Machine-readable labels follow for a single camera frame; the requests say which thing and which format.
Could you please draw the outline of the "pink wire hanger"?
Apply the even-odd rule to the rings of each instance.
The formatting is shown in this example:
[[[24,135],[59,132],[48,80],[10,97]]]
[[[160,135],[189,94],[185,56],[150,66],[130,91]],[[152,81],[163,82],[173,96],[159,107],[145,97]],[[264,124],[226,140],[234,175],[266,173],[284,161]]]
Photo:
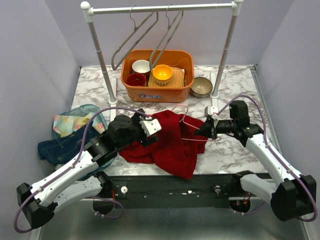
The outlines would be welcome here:
[[[183,108],[186,109],[186,111],[185,111],[185,113],[183,114],[183,117],[182,117],[182,119],[180,120],[180,122],[183,123],[183,124],[186,125],[186,126],[189,126],[189,127],[193,128],[193,129],[195,129],[195,130],[198,130],[198,129],[199,129],[198,127],[196,127],[196,126],[194,126],[194,125],[192,125],[192,124],[190,124],[190,123],[185,122],[185,118],[186,118],[186,116],[187,116],[187,114],[188,114],[188,112],[189,112],[189,107],[186,106],[186,105],[184,105],[184,104],[179,103],[179,104],[175,105],[175,106],[171,109],[171,111],[173,112],[177,107],[183,107]],[[182,138],[182,140],[185,140],[185,141],[193,141],[193,142],[220,142],[220,141],[222,140],[222,138],[221,138],[220,136],[218,136],[217,139],[214,139],[214,140],[212,140],[212,139],[193,139],[193,138]]]

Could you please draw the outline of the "red skirt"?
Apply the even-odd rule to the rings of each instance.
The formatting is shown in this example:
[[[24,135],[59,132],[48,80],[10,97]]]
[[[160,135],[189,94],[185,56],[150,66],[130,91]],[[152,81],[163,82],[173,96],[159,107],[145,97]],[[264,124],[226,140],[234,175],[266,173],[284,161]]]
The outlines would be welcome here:
[[[127,162],[155,164],[162,170],[184,179],[191,179],[196,168],[199,154],[205,152],[206,142],[188,141],[185,139],[202,139],[206,137],[194,135],[193,129],[180,120],[183,114],[165,110],[153,115],[158,119],[162,130],[157,133],[159,141],[144,147],[138,141],[119,152]],[[200,128],[203,121],[186,116],[185,122]]]

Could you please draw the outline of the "blue denim skirt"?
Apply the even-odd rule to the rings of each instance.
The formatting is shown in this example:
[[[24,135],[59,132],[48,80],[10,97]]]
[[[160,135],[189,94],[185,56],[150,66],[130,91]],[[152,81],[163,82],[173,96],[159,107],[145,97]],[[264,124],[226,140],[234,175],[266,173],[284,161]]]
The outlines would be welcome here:
[[[37,145],[39,159],[53,165],[69,162],[81,149],[85,128],[83,126],[65,137],[40,142]]]

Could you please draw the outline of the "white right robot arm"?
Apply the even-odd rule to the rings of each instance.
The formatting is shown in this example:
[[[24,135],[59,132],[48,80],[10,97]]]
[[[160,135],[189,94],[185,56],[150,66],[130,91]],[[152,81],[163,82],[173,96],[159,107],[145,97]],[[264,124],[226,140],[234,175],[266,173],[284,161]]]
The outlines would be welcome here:
[[[249,170],[238,172],[230,183],[230,191],[236,196],[245,192],[254,194],[269,204],[282,222],[294,218],[303,222],[316,220],[316,180],[289,164],[267,138],[264,126],[250,122],[248,106],[243,100],[233,100],[226,107],[229,119],[220,119],[221,111],[215,106],[207,106],[204,110],[206,120],[195,135],[216,140],[218,135],[231,134],[262,163],[273,180],[268,182]]]

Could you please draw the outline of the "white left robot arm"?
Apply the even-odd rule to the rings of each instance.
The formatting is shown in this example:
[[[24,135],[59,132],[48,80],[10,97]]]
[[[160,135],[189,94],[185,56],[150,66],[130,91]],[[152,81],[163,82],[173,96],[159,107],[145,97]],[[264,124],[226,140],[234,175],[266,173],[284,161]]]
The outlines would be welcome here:
[[[112,181],[98,172],[83,182],[78,180],[114,159],[123,148],[141,141],[144,147],[158,140],[162,126],[142,109],[131,109],[132,117],[117,115],[107,129],[90,142],[82,142],[79,152],[57,171],[33,184],[22,183],[16,189],[19,208],[13,226],[19,229],[18,219],[24,214],[30,229],[48,223],[62,207],[85,198],[105,200],[112,190]]]

